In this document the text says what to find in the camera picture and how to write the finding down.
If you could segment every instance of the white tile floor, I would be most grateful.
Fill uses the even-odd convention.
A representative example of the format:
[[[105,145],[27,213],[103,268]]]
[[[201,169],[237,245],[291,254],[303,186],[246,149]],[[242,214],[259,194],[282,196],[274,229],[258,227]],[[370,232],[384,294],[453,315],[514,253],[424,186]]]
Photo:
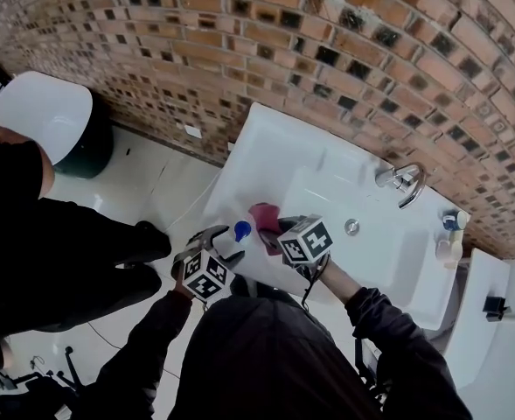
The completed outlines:
[[[172,257],[183,249],[191,235],[198,229],[198,220],[212,188],[193,209],[185,213],[197,197],[213,182],[219,168],[151,142],[123,129],[115,129],[115,152],[108,168],[92,180],[78,180],[57,176],[55,186],[48,195],[57,200],[72,200],[92,207],[116,221],[135,224],[147,220],[165,230],[171,237],[173,251],[168,258],[154,263],[162,277],[163,286],[152,299],[130,306],[93,322],[96,330],[109,342],[121,347],[130,330],[145,315],[151,305],[175,282],[170,278]],[[327,306],[310,302],[310,311],[331,331],[350,362],[353,362],[354,344],[352,328],[341,306]],[[194,301],[191,315],[181,332],[170,346],[165,369],[179,375],[184,352],[191,334],[203,315],[202,304]],[[115,353],[112,348],[88,325],[80,325],[63,333],[25,332],[10,337],[16,357],[12,376],[30,373],[30,361],[41,357],[45,364],[38,364],[44,372],[48,369],[65,371],[65,347],[74,348],[73,361],[83,383],[94,382],[101,366]],[[165,419],[175,403],[178,380],[164,373],[155,403],[156,420]]]

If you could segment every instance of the sink basin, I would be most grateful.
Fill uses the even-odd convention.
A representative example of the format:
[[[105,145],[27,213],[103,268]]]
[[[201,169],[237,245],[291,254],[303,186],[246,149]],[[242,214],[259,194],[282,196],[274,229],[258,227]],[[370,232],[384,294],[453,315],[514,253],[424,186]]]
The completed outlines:
[[[390,164],[331,133],[254,103],[235,147],[203,211],[201,227],[248,221],[246,257],[236,272],[302,296],[308,282],[279,256],[269,256],[247,212],[267,202],[281,216],[320,214],[334,240],[333,259],[364,286],[377,287],[422,328],[442,323],[456,271],[435,258],[439,240],[449,238],[442,215],[458,209],[426,187],[399,209],[403,193],[380,188],[376,172]],[[359,231],[349,236],[349,219]],[[310,300],[338,301],[317,283]]]
[[[331,257],[363,286],[375,286],[394,304],[410,304],[428,252],[430,232],[407,210],[388,205],[348,180],[301,168],[282,215],[321,214],[333,239]],[[358,232],[349,236],[348,220]]]

